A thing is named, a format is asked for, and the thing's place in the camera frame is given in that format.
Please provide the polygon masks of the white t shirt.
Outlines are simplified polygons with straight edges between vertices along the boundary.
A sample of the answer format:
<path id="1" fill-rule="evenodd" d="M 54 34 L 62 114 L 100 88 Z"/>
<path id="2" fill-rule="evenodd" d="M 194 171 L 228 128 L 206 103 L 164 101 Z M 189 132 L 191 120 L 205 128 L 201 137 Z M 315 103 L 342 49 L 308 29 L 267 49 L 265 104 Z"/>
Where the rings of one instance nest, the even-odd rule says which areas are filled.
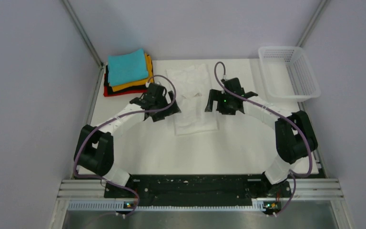
<path id="1" fill-rule="evenodd" d="M 181 110 L 173 116 L 175 135 L 218 130 L 216 112 L 204 111 L 212 88 L 207 64 L 167 69 L 166 74 L 176 88 L 176 101 Z"/>

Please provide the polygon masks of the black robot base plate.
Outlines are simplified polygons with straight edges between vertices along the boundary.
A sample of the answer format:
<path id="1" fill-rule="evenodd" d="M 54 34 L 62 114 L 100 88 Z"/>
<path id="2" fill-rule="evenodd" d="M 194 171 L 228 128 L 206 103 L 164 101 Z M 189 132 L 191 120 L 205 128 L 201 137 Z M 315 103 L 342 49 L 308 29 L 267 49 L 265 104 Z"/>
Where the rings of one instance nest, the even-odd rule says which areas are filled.
<path id="1" fill-rule="evenodd" d="M 288 181 L 271 185 L 263 175 L 132 175 L 126 189 L 105 186 L 105 198 L 134 198 L 140 207 L 250 206 L 256 198 L 291 196 Z"/>

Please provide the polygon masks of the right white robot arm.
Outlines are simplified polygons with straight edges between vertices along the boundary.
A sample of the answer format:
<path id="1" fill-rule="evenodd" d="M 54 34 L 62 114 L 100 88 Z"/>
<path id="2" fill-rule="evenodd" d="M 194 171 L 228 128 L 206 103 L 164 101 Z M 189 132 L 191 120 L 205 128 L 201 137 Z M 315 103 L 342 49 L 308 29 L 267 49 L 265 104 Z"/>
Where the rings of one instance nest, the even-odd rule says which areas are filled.
<path id="1" fill-rule="evenodd" d="M 300 177 L 307 177 L 313 168 L 312 152 L 318 143 L 306 112 L 290 112 L 281 109 L 258 96 L 254 92 L 245 92 L 238 78 L 219 82 L 221 90 L 211 89 L 206 112 L 216 111 L 222 115 L 235 115 L 241 112 L 261 121 L 275 133 L 276 153 L 271 165 L 263 173 L 266 180 L 260 184 L 261 192 L 274 196 L 280 189 L 279 183 L 294 174 L 293 167 L 302 158 L 308 159 L 308 169 Z"/>

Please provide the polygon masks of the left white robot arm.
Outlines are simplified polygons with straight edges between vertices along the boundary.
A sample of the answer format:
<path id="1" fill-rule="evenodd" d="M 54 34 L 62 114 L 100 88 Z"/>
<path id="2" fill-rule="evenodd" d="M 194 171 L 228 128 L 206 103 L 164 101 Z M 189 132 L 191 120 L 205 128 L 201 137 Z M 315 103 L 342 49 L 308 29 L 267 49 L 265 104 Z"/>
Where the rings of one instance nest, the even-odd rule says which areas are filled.
<path id="1" fill-rule="evenodd" d="M 153 122 L 178 113 L 176 88 L 149 83 L 147 91 L 135 97 L 116 115 L 98 126 L 85 125 L 80 132 L 74 156 L 74 174 L 79 178 L 104 179 L 115 185 L 120 196 L 128 197 L 134 185 L 130 174 L 114 161 L 114 140 L 136 124 Z"/>

